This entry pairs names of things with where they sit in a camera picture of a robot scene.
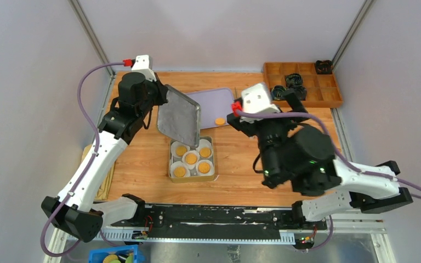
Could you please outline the silver tin lid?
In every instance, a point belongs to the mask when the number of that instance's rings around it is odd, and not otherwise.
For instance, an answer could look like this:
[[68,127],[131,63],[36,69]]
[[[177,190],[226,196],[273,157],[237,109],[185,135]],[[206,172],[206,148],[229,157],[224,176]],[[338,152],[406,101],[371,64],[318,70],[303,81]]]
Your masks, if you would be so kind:
[[197,147],[201,126],[200,104],[171,85],[166,87],[167,103],[158,107],[158,131],[184,145]]

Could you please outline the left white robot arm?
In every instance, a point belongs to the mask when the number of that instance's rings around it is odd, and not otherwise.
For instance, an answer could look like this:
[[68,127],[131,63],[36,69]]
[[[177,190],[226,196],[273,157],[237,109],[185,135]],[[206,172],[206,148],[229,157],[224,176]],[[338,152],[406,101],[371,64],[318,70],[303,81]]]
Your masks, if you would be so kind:
[[149,128],[153,107],[167,103],[168,89],[153,72],[148,55],[138,55],[121,64],[130,67],[131,72],[119,82],[118,97],[112,100],[101,123],[95,125],[85,116],[95,132],[89,153],[59,194],[42,202],[42,209],[53,226],[85,243],[107,225],[126,220],[132,226],[140,226],[146,219],[144,201],[134,195],[94,202],[107,172],[134,135],[142,128]]

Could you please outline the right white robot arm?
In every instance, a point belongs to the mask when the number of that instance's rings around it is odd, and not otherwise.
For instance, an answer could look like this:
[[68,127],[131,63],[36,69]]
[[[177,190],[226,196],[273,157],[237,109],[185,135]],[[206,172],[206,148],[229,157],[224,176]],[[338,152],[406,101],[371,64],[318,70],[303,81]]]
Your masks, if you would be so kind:
[[335,147],[323,123],[307,124],[309,114],[295,92],[283,98],[291,107],[283,112],[272,102],[264,83],[245,89],[231,104],[227,122],[248,137],[256,137],[263,185],[274,189],[289,182],[305,197],[292,205],[292,224],[300,229],[332,214],[356,208],[380,214],[411,204],[401,187],[394,161],[372,167],[346,160]]

